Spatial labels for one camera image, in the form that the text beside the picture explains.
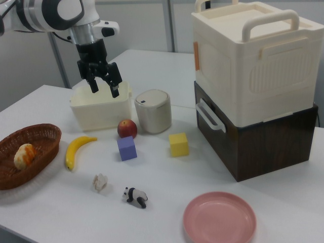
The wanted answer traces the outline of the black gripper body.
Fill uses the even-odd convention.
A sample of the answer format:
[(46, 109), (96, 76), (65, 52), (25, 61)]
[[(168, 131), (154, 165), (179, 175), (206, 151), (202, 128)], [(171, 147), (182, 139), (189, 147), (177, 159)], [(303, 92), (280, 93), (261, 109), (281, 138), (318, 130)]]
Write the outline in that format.
[(80, 58), (77, 65), (82, 79), (94, 80), (97, 76), (107, 75), (107, 52), (104, 40), (76, 47)]

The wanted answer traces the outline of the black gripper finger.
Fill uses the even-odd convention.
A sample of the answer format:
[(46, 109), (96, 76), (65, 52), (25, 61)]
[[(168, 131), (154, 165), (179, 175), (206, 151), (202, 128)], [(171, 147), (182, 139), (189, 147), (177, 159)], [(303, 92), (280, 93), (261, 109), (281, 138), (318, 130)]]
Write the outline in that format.
[(95, 77), (93, 75), (87, 76), (86, 77), (87, 83), (89, 84), (92, 93), (96, 93), (99, 91), (97, 82), (95, 80)]
[(119, 96), (119, 84), (121, 83), (121, 75), (118, 66), (115, 62), (107, 64), (107, 83), (110, 87), (113, 98)]

